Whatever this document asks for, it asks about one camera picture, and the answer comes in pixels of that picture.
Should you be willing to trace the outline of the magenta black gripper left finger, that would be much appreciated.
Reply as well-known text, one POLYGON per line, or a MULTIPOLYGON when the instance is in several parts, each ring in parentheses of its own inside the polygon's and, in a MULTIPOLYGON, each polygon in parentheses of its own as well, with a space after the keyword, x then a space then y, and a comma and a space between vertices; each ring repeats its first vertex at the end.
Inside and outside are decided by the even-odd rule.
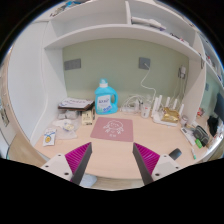
POLYGON ((79 185, 92 154, 92 144, 86 143, 67 154, 57 154, 42 169, 79 185))

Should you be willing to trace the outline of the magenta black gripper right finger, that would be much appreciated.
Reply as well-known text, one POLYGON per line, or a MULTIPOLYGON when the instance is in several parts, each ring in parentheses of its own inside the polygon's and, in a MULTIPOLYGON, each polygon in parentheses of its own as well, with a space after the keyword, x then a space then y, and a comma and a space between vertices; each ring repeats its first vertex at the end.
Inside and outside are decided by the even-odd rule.
POLYGON ((169 154, 159 155, 138 143, 133 144, 133 155, 137 162, 143 183, 148 185, 181 169, 169 154))

